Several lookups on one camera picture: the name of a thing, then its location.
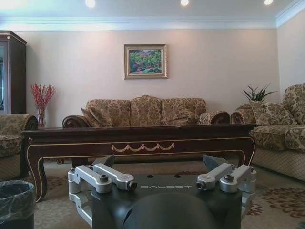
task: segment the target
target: dark wooden coffee table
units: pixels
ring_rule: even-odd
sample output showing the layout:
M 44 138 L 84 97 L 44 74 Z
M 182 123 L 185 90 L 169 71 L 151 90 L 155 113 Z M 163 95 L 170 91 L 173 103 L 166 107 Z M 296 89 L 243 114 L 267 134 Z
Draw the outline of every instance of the dark wooden coffee table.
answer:
M 239 164 L 249 165 L 255 125 L 185 125 L 110 128 L 68 128 L 24 131 L 28 139 L 26 159 L 36 186 L 36 201 L 47 192 L 43 160 L 88 158 L 115 154 L 176 155 L 234 153 Z

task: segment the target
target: throw pillow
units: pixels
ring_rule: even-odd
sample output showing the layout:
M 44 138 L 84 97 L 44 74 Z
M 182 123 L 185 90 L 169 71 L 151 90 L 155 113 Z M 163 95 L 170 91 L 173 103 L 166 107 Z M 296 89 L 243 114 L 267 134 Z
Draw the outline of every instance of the throw pillow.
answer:
M 258 125 L 297 125 L 293 116 L 282 104 L 250 102 Z
M 93 117 L 89 110 L 81 108 L 81 111 L 82 115 L 88 120 L 91 127 L 101 127 L 101 124 Z
M 112 120 L 109 115 L 102 109 L 98 107 L 88 107 L 87 108 L 96 121 L 100 123 L 100 126 L 113 126 Z
M 177 109 L 173 111 L 168 120 L 168 125 L 186 125 L 186 124 L 196 124 L 199 116 L 189 109 Z

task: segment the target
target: metal clamp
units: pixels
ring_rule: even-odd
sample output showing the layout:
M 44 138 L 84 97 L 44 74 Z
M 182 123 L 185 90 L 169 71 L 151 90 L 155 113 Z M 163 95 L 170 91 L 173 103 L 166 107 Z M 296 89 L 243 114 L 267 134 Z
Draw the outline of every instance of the metal clamp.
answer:
M 223 163 L 207 174 L 200 174 L 197 177 L 197 187 L 199 190 L 211 190 L 216 183 L 226 174 L 232 173 L 233 167 L 228 163 Z
M 134 177 L 130 174 L 121 173 L 102 163 L 94 165 L 93 170 L 98 174 L 108 175 L 118 189 L 131 191 L 137 188 L 137 183 L 134 182 Z
M 201 174 L 197 178 L 197 187 L 200 190 L 215 188 L 220 181 L 223 192 L 234 193 L 242 191 L 242 219 L 249 210 L 250 201 L 255 198 L 255 184 L 257 172 L 250 166 L 242 165 L 236 168 L 230 164 L 223 163 L 207 174 Z
M 102 163 L 96 165 L 73 167 L 68 172 L 69 199 L 76 204 L 78 213 L 92 227 L 92 208 L 86 196 L 87 191 L 108 193 L 112 183 L 118 189 L 135 190 L 137 183 L 132 175 L 123 174 Z

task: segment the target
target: picture frame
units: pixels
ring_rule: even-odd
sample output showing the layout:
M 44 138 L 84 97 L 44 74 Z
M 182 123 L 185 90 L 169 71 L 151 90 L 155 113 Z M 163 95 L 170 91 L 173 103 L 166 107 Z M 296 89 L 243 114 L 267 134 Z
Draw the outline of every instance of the picture frame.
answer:
M 166 44 L 125 44 L 125 79 L 166 79 Z

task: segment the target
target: potted plant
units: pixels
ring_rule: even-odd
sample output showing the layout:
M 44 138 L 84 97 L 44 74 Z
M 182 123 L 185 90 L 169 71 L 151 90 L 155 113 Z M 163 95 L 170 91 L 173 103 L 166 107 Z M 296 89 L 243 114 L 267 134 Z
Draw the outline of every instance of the potted plant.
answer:
M 275 92 L 267 92 L 266 93 L 266 89 L 269 86 L 265 85 L 264 87 L 262 87 L 261 90 L 256 91 L 258 89 L 258 87 L 254 88 L 250 85 L 248 85 L 248 88 L 250 89 L 249 91 L 244 90 L 244 95 L 247 97 L 247 99 L 249 99 L 249 101 L 261 101 L 263 102 L 266 98 L 267 95 L 275 93 Z

